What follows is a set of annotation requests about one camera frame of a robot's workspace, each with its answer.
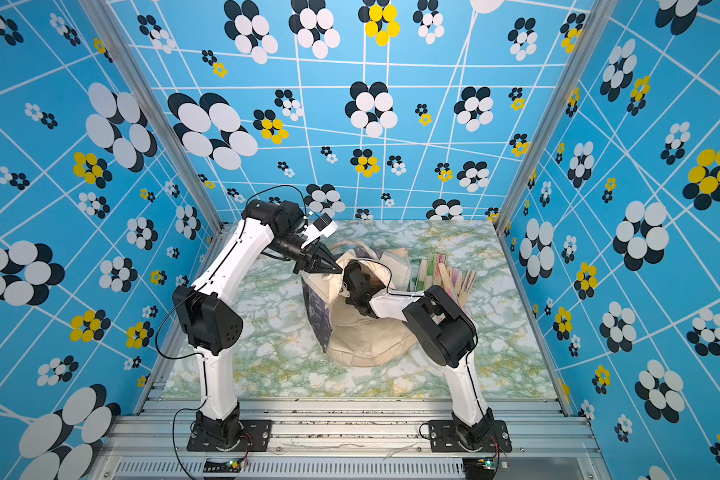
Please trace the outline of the beige canvas tote bag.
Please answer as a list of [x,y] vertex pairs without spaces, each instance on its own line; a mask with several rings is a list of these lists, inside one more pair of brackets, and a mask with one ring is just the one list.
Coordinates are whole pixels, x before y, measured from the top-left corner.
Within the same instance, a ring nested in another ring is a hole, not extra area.
[[[380,249],[360,240],[343,240],[331,252],[339,266],[358,266],[374,290],[406,290],[413,278],[404,247]],[[350,367],[375,367],[401,357],[418,343],[401,320],[358,311],[337,275],[302,272],[300,279],[307,318],[329,358]]]

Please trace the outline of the purple folding fan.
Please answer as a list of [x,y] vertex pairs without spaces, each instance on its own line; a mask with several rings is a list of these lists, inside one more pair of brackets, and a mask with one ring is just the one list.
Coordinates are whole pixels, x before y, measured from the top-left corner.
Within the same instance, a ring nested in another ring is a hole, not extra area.
[[451,290],[455,297],[458,297],[461,293],[462,284],[463,284],[463,275],[462,272],[455,267],[449,267],[448,273],[451,278]]

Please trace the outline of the pink tassel folding fan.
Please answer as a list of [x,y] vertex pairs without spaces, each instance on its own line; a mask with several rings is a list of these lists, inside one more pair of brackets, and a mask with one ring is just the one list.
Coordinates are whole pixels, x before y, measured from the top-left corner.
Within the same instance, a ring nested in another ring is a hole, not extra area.
[[465,304],[475,282],[476,272],[472,269],[468,270],[464,275],[464,280],[459,294],[459,302]]

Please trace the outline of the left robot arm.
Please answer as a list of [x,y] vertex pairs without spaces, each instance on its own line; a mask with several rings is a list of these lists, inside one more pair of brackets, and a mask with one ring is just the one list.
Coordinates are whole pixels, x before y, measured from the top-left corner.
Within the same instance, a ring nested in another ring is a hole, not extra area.
[[191,286],[175,289],[174,311],[201,373],[201,406],[195,413],[188,450],[255,448],[252,434],[240,420],[235,390],[232,348],[244,326],[233,310],[235,294],[257,257],[268,250],[291,261],[296,273],[340,274],[342,268],[321,242],[336,230],[328,214],[310,222],[294,202],[252,200],[210,266]]

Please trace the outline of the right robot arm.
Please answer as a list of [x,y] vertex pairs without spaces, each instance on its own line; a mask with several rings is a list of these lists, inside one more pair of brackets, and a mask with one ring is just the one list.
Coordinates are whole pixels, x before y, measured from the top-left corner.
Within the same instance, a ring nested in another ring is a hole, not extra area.
[[463,449],[477,452],[492,445],[500,453],[512,450],[506,423],[494,417],[479,388],[474,362],[476,326],[456,300],[440,286],[402,292],[375,285],[362,272],[359,260],[344,268],[343,286],[349,305],[364,316],[401,322],[429,359],[443,369],[455,435]]

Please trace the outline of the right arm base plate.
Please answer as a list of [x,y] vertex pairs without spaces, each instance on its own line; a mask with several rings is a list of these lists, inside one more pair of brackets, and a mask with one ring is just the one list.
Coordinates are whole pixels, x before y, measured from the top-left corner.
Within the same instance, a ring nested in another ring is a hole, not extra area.
[[460,420],[431,420],[425,438],[434,453],[510,453],[512,441],[504,421],[467,426]]

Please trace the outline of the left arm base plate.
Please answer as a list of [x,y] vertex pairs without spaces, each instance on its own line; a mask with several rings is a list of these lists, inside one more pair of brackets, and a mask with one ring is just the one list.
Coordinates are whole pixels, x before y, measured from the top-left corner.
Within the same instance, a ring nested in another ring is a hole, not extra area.
[[271,420],[195,421],[187,444],[190,452],[265,452],[271,438]]

